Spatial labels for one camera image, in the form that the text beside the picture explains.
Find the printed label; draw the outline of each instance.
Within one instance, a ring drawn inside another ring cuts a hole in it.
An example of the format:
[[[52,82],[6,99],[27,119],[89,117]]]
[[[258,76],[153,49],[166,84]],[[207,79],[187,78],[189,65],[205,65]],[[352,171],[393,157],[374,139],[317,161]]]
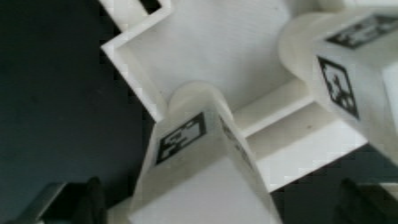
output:
[[[374,15],[352,25],[327,41],[350,49],[358,49],[398,29],[398,17]]]
[[[207,134],[205,113],[201,113],[162,138],[157,165],[178,154]]]
[[[331,100],[342,107],[342,109],[359,119],[358,103],[352,92],[352,84],[347,69],[342,65],[331,62],[326,58],[318,57],[322,73],[327,83],[327,90]]]

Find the white block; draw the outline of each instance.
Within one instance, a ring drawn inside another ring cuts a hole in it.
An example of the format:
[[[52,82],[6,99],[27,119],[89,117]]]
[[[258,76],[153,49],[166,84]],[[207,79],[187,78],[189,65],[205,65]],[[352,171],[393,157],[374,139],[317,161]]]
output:
[[[397,42],[398,8],[365,8],[299,18],[279,47],[318,103],[398,163]]]
[[[281,223],[230,117],[185,109],[155,125],[130,223]]]

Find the black surface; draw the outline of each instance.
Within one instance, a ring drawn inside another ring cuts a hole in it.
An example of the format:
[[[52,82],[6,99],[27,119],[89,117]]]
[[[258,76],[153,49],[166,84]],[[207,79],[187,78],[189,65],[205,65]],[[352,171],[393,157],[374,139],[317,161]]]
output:
[[[151,120],[100,56],[105,15],[96,0],[0,1],[0,223],[50,182],[98,176],[109,205],[132,193]]]

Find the dark background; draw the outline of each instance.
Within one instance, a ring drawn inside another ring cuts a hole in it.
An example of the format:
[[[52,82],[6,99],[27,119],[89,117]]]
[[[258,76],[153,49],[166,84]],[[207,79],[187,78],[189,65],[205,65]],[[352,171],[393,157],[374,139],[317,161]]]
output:
[[[132,194],[153,121],[100,51],[118,33],[96,0],[0,1],[0,223],[50,182],[98,176],[109,206]],[[370,146],[272,194],[286,224],[331,223],[345,177],[398,179]]]

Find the white structure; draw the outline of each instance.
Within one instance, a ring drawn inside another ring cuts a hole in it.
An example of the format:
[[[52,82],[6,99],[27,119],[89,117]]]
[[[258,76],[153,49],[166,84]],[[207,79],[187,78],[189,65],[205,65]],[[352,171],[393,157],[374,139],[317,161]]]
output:
[[[103,50],[155,120],[176,89],[212,83],[274,191],[366,144],[279,62],[283,28],[318,2],[162,0],[148,15],[137,0],[102,1],[123,29]]]
[[[111,223],[281,223],[223,105],[208,84],[178,91],[171,114],[155,125],[134,200],[111,210]]]
[[[279,47],[318,103],[398,163],[397,42],[398,7],[352,8],[302,16]]]

